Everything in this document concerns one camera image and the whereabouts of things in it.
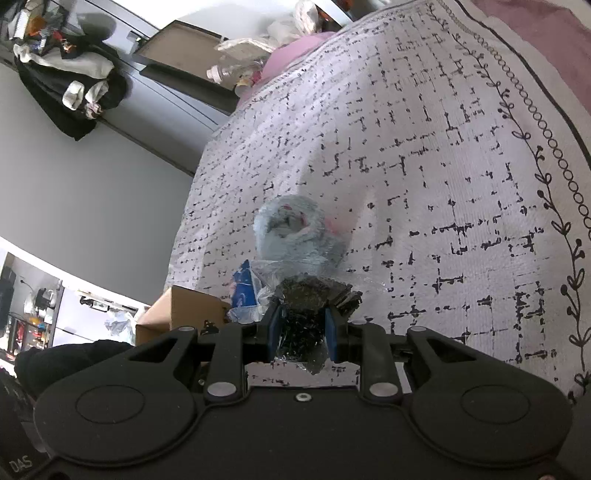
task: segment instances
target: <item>patterned blanket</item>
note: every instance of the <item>patterned blanket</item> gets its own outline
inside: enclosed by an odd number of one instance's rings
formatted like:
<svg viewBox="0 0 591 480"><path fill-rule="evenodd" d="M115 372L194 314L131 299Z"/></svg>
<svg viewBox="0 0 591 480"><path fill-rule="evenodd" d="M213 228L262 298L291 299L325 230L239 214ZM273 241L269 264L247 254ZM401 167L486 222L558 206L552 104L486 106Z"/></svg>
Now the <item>patterned blanket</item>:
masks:
<svg viewBox="0 0 591 480"><path fill-rule="evenodd" d="M555 383L591 381L591 121L557 72L466 0L350 25L236 111L195 176L168 284L228 296L275 196L318 201L370 288L357 317L424 325ZM251 381L350 384L254 365Z"/></svg>

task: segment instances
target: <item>clothing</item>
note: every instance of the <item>clothing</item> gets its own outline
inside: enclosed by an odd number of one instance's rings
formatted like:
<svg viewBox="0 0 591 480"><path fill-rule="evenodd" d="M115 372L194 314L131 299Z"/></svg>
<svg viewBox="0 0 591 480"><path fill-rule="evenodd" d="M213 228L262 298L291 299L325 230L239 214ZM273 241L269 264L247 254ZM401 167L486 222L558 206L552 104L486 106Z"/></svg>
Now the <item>clothing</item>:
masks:
<svg viewBox="0 0 591 480"><path fill-rule="evenodd" d="M58 380L131 348L128 343L113 340L60 345L47 350L31 348L17 355L14 371L23 389L36 400Z"/></svg>
<svg viewBox="0 0 591 480"><path fill-rule="evenodd" d="M13 52L23 63L33 61L44 67L88 75L99 80L107 78L111 70L115 68L112 61L91 51L85 52L75 59L63 59L59 48L52 49L42 57L32 53L28 45L14 45Z"/></svg>
<svg viewBox="0 0 591 480"><path fill-rule="evenodd" d="M105 109L115 108L125 97L127 82L116 70L108 78L95 78L34 61L15 64L25 87L43 111L66 135L79 140L95 127L95 119Z"/></svg>
<svg viewBox="0 0 591 480"><path fill-rule="evenodd" d="M95 121L88 120L85 116L75 115L74 112L62 104L61 100L52 98L41 88L23 63L17 59L15 64L22 84L57 128L76 141L93 131L96 126Z"/></svg>

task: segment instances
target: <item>metal bolt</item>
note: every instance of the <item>metal bolt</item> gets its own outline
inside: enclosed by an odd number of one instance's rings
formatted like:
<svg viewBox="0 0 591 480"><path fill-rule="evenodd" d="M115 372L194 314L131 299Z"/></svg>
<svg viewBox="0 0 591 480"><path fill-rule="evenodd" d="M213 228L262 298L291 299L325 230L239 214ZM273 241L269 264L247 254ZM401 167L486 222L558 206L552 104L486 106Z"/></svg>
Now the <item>metal bolt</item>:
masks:
<svg viewBox="0 0 591 480"><path fill-rule="evenodd" d="M298 393L295 396L295 399L297 401L310 401L312 400L312 395L310 395L309 393Z"/></svg>
<svg viewBox="0 0 591 480"><path fill-rule="evenodd" d="M389 382L374 383L369 387L369 392L374 397L393 397L398 393L398 387Z"/></svg>
<svg viewBox="0 0 591 480"><path fill-rule="evenodd" d="M230 382L215 382L208 386L207 393L214 397L229 397L236 393L236 385Z"/></svg>

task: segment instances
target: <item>blue package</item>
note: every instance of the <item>blue package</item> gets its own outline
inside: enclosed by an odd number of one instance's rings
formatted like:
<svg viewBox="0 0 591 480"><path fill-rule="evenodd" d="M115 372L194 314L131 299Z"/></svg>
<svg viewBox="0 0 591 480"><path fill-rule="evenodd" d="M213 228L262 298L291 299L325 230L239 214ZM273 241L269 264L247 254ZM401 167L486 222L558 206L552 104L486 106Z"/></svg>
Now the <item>blue package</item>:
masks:
<svg viewBox="0 0 591 480"><path fill-rule="evenodd" d="M248 260L232 276L232 308L256 306L255 289L252 285L251 265Z"/></svg>

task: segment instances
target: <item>white plastic bag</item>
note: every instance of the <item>white plastic bag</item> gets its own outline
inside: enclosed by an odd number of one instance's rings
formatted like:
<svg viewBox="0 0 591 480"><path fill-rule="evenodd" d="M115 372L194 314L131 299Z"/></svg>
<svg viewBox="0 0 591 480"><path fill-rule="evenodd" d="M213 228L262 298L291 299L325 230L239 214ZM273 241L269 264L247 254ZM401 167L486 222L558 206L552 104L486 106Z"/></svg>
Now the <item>white plastic bag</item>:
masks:
<svg viewBox="0 0 591 480"><path fill-rule="evenodd" d="M281 47L303 37L300 30L296 27L294 18L291 15L275 20L269 25L267 32L272 38L277 40L277 43Z"/></svg>
<svg viewBox="0 0 591 480"><path fill-rule="evenodd" d="M135 345L135 319L130 312L122 310L109 310L105 320L105 328L111 337L118 342L126 342Z"/></svg>
<svg viewBox="0 0 591 480"><path fill-rule="evenodd" d="M302 35L312 35L318 32L320 16L316 4L311 0L300 0L294 8L296 28Z"/></svg>

